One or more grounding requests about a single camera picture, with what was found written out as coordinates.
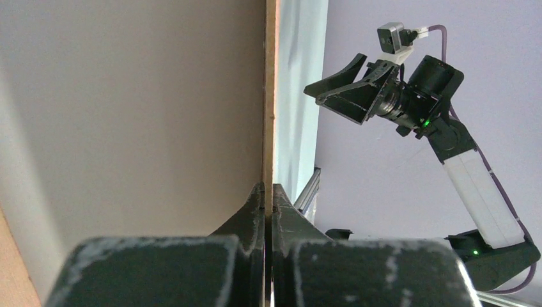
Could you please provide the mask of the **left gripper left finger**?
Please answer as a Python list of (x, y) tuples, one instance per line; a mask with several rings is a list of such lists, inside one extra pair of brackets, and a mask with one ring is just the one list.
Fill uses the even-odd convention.
[(93, 237), (70, 253), (47, 306), (263, 306), (265, 188), (204, 237)]

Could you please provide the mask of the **brown backing board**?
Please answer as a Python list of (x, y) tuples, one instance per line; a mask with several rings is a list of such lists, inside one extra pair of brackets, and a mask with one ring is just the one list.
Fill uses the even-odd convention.
[(208, 235), (261, 180), (264, 1), (2, 1), (1, 207), (44, 303), (98, 236)]

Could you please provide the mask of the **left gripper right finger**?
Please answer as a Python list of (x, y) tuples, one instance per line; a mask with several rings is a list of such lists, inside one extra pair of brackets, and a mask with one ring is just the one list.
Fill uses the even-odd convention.
[(434, 239), (334, 240), (273, 186), (276, 306), (479, 306), (465, 266)]

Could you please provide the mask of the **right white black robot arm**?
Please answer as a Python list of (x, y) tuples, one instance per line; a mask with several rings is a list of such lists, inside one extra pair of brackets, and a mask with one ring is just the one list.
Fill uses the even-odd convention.
[(476, 226), (447, 238), (475, 289), (495, 295), (520, 291), (523, 285), (508, 290), (502, 286), (523, 271), (528, 273), (525, 283), (530, 283), (541, 253), (474, 138), (450, 114), (463, 73), (429, 55), (409, 79), (403, 65), (385, 59), (368, 63), (358, 78), (364, 65), (365, 55), (358, 54), (339, 72), (308, 84), (304, 93), (354, 123), (378, 116), (394, 123), (400, 136), (414, 133), (427, 139)]

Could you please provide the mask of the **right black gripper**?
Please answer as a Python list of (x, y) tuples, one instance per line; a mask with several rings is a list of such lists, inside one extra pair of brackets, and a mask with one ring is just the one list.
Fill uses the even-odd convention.
[(339, 72), (308, 84), (304, 94), (316, 104), (359, 125), (379, 116), (400, 127), (422, 127), (428, 120), (423, 96), (405, 81), (404, 64), (378, 59), (367, 64), (366, 76), (352, 83), (367, 56), (358, 53)]

